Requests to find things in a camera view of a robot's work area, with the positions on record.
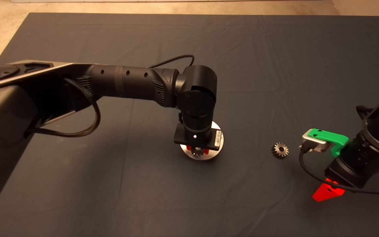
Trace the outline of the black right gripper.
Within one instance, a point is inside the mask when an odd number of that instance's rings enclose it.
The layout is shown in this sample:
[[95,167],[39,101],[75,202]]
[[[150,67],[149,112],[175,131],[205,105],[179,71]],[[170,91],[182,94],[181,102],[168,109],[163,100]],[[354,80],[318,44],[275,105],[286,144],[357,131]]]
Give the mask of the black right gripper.
[[[325,177],[338,184],[363,188],[379,172],[379,143],[359,132],[325,169]],[[314,201],[338,198],[344,189],[322,183],[312,195]]]

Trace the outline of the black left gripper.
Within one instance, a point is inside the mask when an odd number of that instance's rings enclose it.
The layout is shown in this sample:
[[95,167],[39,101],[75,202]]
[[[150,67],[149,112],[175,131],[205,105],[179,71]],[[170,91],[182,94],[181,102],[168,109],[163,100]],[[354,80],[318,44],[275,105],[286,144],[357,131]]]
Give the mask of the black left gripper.
[[219,151],[223,147],[224,133],[213,125],[205,131],[194,132],[183,124],[178,124],[173,141],[175,144],[183,145],[187,150],[191,150],[192,147],[201,148],[203,155],[208,155],[210,150]]

